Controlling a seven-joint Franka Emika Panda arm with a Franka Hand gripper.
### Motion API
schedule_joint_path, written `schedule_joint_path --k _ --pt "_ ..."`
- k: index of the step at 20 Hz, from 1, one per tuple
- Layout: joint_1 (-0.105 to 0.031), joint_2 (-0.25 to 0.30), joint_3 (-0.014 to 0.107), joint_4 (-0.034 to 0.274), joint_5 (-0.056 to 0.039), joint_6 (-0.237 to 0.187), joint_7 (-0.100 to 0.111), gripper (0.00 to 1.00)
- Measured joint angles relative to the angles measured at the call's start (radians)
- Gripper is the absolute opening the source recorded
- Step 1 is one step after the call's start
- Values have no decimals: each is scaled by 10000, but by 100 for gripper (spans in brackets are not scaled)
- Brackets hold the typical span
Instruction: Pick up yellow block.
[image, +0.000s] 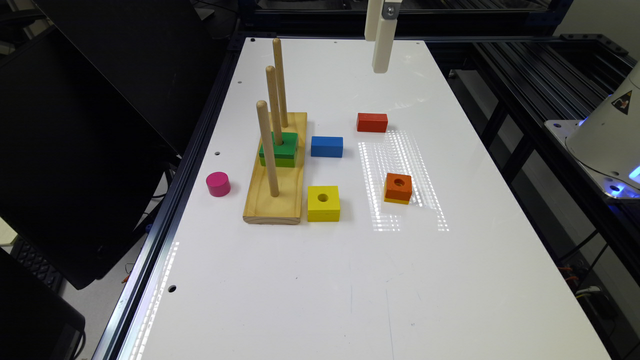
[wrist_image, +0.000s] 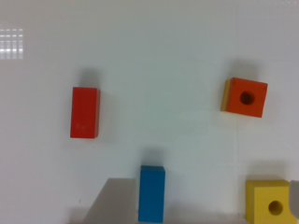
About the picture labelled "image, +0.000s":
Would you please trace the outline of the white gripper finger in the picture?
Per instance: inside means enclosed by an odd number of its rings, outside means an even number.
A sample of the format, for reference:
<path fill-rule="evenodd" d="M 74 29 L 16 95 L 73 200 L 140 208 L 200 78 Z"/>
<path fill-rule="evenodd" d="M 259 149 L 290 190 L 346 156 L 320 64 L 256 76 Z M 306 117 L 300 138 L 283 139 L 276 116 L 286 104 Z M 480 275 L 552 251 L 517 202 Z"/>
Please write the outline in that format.
<path fill-rule="evenodd" d="M 364 37 L 366 41 L 375 41 L 381 17 L 383 0 L 368 0 Z"/>
<path fill-rule="evenodd" d="M 372 4 L 372 14 L 374 10 L 377 22 L 375 26 L 371 26 L 371 39 L 375 42 L 372 67 L 375 73 L 382 74 L 389 67 L 399 17 L 399 2 L 377 1 Z"/>

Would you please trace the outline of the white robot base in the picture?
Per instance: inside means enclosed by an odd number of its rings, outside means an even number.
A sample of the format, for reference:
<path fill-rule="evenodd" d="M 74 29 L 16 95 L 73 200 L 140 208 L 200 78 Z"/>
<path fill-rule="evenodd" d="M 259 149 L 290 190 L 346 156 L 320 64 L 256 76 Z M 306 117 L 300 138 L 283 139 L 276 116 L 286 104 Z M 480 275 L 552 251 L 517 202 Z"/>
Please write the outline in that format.
<path fill-rule="evenodd" d="M 639 68 L 582 120 L 548 120 L 545 127 L 604 197 L 639 199 Z"/>

